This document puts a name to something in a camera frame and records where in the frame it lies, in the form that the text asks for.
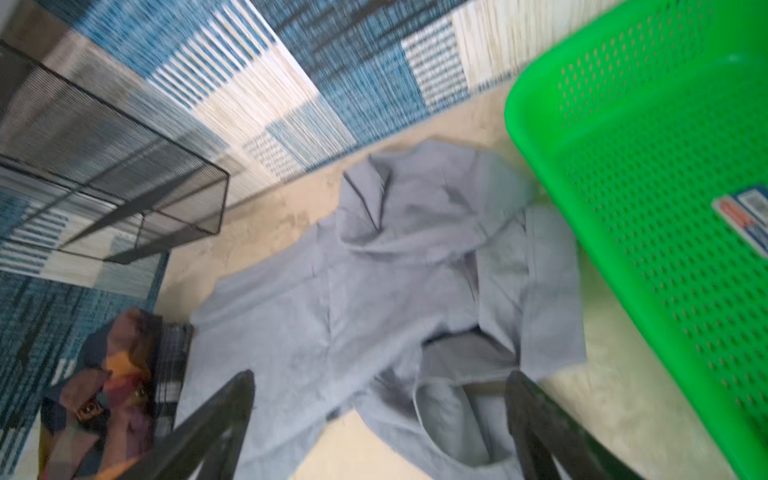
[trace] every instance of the perforated basket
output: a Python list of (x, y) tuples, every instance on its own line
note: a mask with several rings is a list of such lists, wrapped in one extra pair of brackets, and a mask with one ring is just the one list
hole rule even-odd
[(741, 478), (768, 478), (768, 2), (633, 0), (535, 61), (513, 141)]

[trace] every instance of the metal frame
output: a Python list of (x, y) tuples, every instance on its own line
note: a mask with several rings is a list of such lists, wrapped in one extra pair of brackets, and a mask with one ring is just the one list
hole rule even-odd
[[(57, 83), (56, 85), (61, 85), (64, 90), (62, 90), (63, 93), (58, 96), (59, 98), (65, 98), (66, 93), (70, 91), (69, 89), (84, 94), (87, 97), (87, 100), (83, 100), (83, 102), (84, 104), (88, 105), (88, 108), (96, 108), (97, 112), (113, 112), (114, 114), (118, 115), (118, 120), (127, 120), (129, 124), (132, 124), (136, 127), (136, 130), (134, 131), (140, 133), (141, 135), (149, 134), (150, 138), (146, 144), (139, 144), (135, 150), (124, 154), (124, 158), (117, 159), (117, 161), (112, 162), (111, 165), (105, 166), (103, 170), (100, 170), (95, 174), (91, 174), (87, 180), (83, 181), (75, 180), (71, 177), (61, 174), (60, 172), (57, 172), (55, 170), (55, 164), (51, 164), (50, 167), (46, 167), (45, 165), (25, 162), (24, 158), (16, 158), (11, 155), (7, 155), (7, 152), (3, 151), (3, 145), (0, 144), (0, 170), (5, 168), (14, 171), (17, 174), (30, 177), (31, 179), (34, 179), (35, 182), (50, 184), (52, 187), (64, 190), (63, 194), (53, 194), (51, 197), (53, 200), (49, 201), (46, 205), (38, 208), (35, 212), (25, 217), (20, 223), (7, 229), (6, 234), (3, 237), (0, 237), (0, 242), (15, 243), (45, 253), (50, 253), (53, 250), (57, 250), (71, 255), (91, 258), (94, 260), (111, 261), (115, 263), (130, 263), (131, 261), (138, 258), (142, 258), (156, 252), (168, 250), (182, 243), (197, 240), (201, 237), (216, 235), (219, 233), (223, 220), (223, 211), (226, 206), (226, 199), (230, 182), (230, 174), (226, 170), (201, 157), (199, 154), (193, 152), (184, 145), (181, 145), (170, 139), (168, 136), (162, 134), (161, 132), (153, 129), (149, 125), (138, 120), (136, 117), (120, 110), (119, 108), (116, 108), (114, 105), (107, 103), (106, 101), (83, 89), (74, 82), (62, 77), (55, 71), (52, 71), (50, 68), (43, 65), (41, 62), (36, 61), (34, 58), (30, 58), (23, 52), (13, 48), (4, 41), (0, 41), (0, 58), (2, 58), (3, 55), (7, 55), (10, 58), (10, 60), (7, 60), (8, 62), (18, 62), (16, 63), (18, 67), (16, 70), (14, 70), (16, 72), (15, 76), (13, 76), (11, 73), (10, 82), (7, 83), (14, 88), (13, 91), (5, 92), (7, 96), (4, 98), (8, 99), (7, 104), (10, 104), (11, 101), (18, 101), (18, 99), (15, 97), (15, 89), (24, 85), (27, 78), (30, 78), (33, 72), (41, 71), (45, 73), (43, 76), (47, 75), (45, 77), (46, 80), (49, 76), (50, 78), (55, 79), (57, 82), (60, 82), (60, 84)], [(8, 114), (8, 112), (4, 110), (4, 104), (0, 103), (0, 121), (2, 121), (3, 118)], [(136, 198), (125, 198), (123, 195), (120, 195), (119, 191), (108, 191), (98, 185), (98, 181), (109, 178), (110, 176), (112, 181), (114, 181), (115, 177), (117, 176), (116, 174), (127, 171), (127, 169), (130, 169), (131, 167), (136, 167), (136, 170), (139, 171), (139, 168), (141, 168), (140, 163), (142, 161), (146, 162), (148, 158), (154, 159), (155, 157), (151, 156), (155, 154), (157, 155), (157, 158), (162, 158), (163, 155), (166, 154), (165, 148), (168, 149), (167, 151), (170, 154), (174, 155), (173, 159), (176, 158), (176, 155), (180, 155), (185, 162), (183, 163), (184, 169), (187, 169), (187, 165), (189, 164), (188, 171), (176, 172), (175, 170), (171, 170), (169, 161), (168, 173), (173, 171), (174, 173), (171, 175), (173, 178), (167, 180), (164, 184), (152, 184), (151, 179), (148, 179), (147, 186), (149, 187), (149, 191), (145, 191), (144, 193), (139, 194)], [(87, 160), (87, 162), (92, 161), (92, 158), (88, 158)], [(155, 166), (157, 169), (163, 168), (163, 165), (164, 163), (153, 164), (153, 166)], [(93, 163), (87, 164), (87, 167), (89, 168), (92, 168), (93, 166)], [(202, 179), (201, 185), (194, 184), (194, 182), (197, 181), (194, 176), (203, 170), (206, 170), (207, 172), (207, 174), (204, 174), (207, 175), (207, 179)], [(196, 194), (204, 192), (206, 189), (221, 188), (222, 183), (224, 183), (224, 185), (221, 204), (217, 208), (211, 209), (211, 211), (215, 212), (211, 215), (207, 215), (203, 218), (194, 218), (193, 220), (182, 220), (164, 211), (168, 207), (177, 205)], [(138, 188), (139, 186), (143, 186), (143, 184), (129, 184), (129, 188)], [(171, 197), (174, 191), (179, 191), (182, 188), (184, 191), (180, 192), (181, 195), (178, 198), (172, 198), (170, 201), (166, 200), (164, 203), (164, 199)], [(54, 247), (10, 238), (13, 232), (19, 227), (26, 225), (26, 223), (30, 220), (34, 220), (44, 212), (49, 211), (51, 208), (54, 208), (75, 196), (78, 199), (84, 201), (90, 201), (89, 199), (92, 199), (94, 205), (97, 203), (108, 204), (110, 207), (105, 207), (105, 209), (111, 208), (111, 212), (107, 213), (102, 218), (97, 219), (91, 225), (91, 227), (89, 227), (90, 230), (86, 228), (78, 235), (74, 235), (69, 239), (62, 239), (64, 243), (56, 244)], [(153, 230), (152, 227), (147, 224), (147, 222), (145, 222), (145, 219), (148, 215), (159, 215), (161, 217), (167, 218), (168, 220), (172, 220), (173, 222), (183, 224), (183, 226), (177, 228), (175, 231), (156, 231)], [(141, 217), (141, 220), (128, 221), (131, 218), (137, 218), (138, 216)], [(214, 217), (218, 217), (218, 222), (214, 230), (198, 225), (198, 223), (203, 223), (206, 221), (210, 222), (210, 220)], [(75, 240), (79, 240), (81, 237), (86, 237), (89, 234), (95, 233), (99, 230), (98, 227), (108, 227), (118, 222), (125, 221), (127, 221), (126, 224), (131, 225), (132, 228), (136, 227), (136, 238), (134, 241), (133, 250), (116, 253), (110, 257), (102, 258), (92, 256), (87, 253), (79, 253), (65, 249), (69, 243)], [(155, 238), (150, 240), (148, 244), (140, 245), (140, 240), (143, 233), (154, 233)]]
[(553, 456), (571, 478), (642, 480), (524, 373), (512, 372), (504, 397), (525, 480), (559, 480)]

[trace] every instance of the wire basket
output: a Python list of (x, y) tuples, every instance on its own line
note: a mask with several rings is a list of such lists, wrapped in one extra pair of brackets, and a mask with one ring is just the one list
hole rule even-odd
[(230, 175), (0, 42), (0, 190), (17, 253), (115, 263), (219, 233)]

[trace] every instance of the floor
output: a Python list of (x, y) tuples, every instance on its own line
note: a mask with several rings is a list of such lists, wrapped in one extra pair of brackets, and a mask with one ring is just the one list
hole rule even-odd
[[(428, 138), (486, 147), (525, 162), (502, 118), (507, 83), (424, 123), (349, 155), (228, 213), (218, 237), (176, 249), (156, 312), (186, 321), (216, 281), (278, 252), (337, 205), (341, 173), (368, 154)], [(592, 434), (645, 478), (735, 478), (674, 381), (587, 256), (581, 252), (589, 361), (543, 382)], [(328, 425), (296, 480), (424, 479), (353, 413)]]

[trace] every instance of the gray shirt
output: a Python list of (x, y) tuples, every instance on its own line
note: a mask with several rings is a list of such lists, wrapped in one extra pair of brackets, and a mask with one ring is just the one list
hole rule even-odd
[(520, 478), (503, 399), (462, 387), (585, 358), (575, 241), (535, 191), (438, 142), (350, 168), (334, 214), (192, 316), (177, 422), (251, 369), (238, 478), (287, 478), (349, 408), (434, 478)]

